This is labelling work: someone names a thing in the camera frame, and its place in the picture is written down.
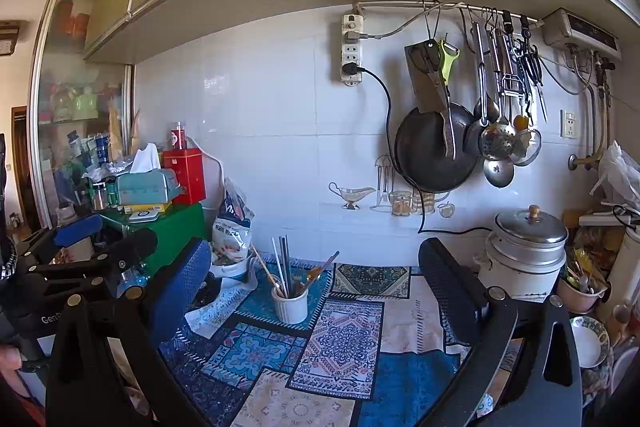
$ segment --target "patchwork tablecloth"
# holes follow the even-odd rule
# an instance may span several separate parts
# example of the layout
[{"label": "patchwork tablecloth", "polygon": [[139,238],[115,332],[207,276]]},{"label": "patchwork tablecloth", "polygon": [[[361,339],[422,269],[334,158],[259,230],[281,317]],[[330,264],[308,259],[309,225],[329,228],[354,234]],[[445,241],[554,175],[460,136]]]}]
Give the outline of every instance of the patchwork tablecloth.
[{"label": "patchwork tablecloth", "polygon": [[[313,266],[298,262],[294,275]],[[298,325],[277,319],[265,273],[257,279],[241,302],[212,305],[209,339],[184,322],[160,347],[212,426],[413,426],[460,365],[465,346],[415,267],[335,264]]]}]

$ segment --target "glass cabinet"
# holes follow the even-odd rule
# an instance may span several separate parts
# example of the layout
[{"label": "glass cabinet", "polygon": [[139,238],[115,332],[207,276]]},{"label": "glass cabinet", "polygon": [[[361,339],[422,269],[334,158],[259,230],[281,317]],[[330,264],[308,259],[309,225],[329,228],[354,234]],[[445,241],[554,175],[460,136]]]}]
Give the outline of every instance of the glass cabinet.
[{"label": "glass cabinet", "polygon": [[115,128],[127,134],[123,93],[129,92],[130,68],[84,60],[93,4],[49,0],[40,23],[28,122],[31,180],[43,227],[56,226],[60,204],[91,207],[82,175],[108,160]]}]

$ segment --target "rice cooker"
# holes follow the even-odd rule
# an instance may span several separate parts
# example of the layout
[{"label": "rice cooker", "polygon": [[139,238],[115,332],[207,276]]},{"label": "rice cooker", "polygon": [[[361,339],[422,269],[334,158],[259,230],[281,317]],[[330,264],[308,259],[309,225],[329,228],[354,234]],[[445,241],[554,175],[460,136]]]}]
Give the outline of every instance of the rice cooker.
[{"label": "rice cooker", "polygon": [[478,279],[487,288],[500,286],[513,299],[542,302],[566,261],[566,227],[539,206],[495,216],[495,230],[476,256]]}]

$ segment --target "green box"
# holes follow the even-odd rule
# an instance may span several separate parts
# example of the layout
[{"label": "green box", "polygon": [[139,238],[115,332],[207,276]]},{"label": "green box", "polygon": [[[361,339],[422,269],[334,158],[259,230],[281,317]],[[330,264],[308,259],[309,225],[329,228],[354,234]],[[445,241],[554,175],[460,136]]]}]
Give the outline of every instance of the green box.
[{"label": "green box", "polygon": [[146,274],[152,277],[162,266],[171,264],[192,237],[207,239],[204,213],[199,203],[172,204],[158,219],[149,223],[130,223],[128,216],[112,208],[99,213],[104,223],[124,237],[139,229],[151,229],[158,236],[156,251],[146,258]]}]

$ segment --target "red can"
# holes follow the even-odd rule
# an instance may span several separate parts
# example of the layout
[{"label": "red can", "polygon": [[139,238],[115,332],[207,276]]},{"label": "red can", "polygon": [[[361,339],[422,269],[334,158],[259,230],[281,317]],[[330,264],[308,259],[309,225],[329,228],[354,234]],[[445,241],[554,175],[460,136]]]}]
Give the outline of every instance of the red can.
[{"label": "red can", "polygon": [[182,122],[176,122],[175,128],[171,130],[171,147],[174,151],[187,149],[187,131]]},{"label": "red can", "polygon": [[200,149],[165,151],[162,161],[165,169],[175,171],[180,184],[180,196],[174,199],[175,203],[193,204],[207,197]]}]

